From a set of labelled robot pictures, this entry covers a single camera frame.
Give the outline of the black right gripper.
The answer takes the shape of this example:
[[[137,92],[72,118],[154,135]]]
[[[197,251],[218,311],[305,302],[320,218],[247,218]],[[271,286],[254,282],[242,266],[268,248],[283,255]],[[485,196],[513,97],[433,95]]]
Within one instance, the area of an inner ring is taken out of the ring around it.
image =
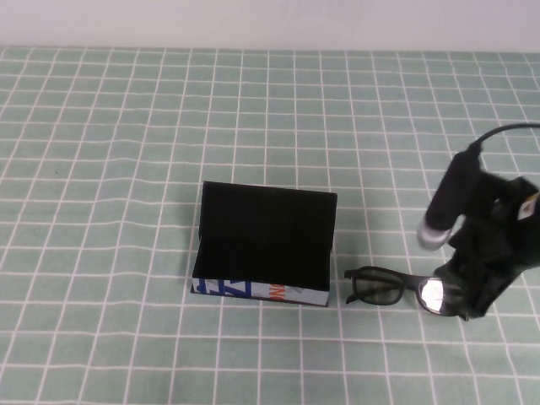
[[[446,196],[447,223],[465,219],[449,239],[454,253],[436,269],[436,277],[467,288],[467,317],[483,317],[514,282],[512,277],[521,274],[521,178],[510,180],[478,167],[450,168]]]

